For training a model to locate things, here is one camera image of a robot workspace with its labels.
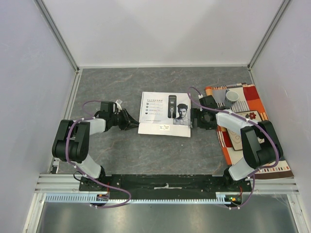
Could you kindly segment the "white box with black tray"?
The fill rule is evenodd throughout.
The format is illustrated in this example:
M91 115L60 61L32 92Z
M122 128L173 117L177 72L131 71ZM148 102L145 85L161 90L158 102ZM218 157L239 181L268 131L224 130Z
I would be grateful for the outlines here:
M190 110L186 93L143 92L138 133L190 137Z

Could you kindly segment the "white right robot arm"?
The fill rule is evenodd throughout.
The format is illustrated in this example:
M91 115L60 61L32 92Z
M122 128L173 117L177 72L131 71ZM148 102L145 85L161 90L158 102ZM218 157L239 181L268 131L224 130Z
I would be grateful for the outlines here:
M198 98L199 102L190 99L200 107L198 123L203 128L209 125L224 127L241 138L242 158L228 169L229 175L222 180L226 190L234 191L240 186L240 180L278 165L283 151L270 121L257 122L229 109L220 109L212 95L199 95Z

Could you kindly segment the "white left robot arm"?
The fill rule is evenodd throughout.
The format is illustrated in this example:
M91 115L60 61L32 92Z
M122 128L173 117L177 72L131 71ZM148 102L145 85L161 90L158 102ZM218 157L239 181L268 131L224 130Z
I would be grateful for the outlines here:
M107 180L104 168L89 155L91 135L104 133L117 126L126 131L139 126L121 101L97 101L100 109L90 117L79 120L60 121L53 146L53 157L73 165L83 176L90 179L90 186L96 191L105 189Z

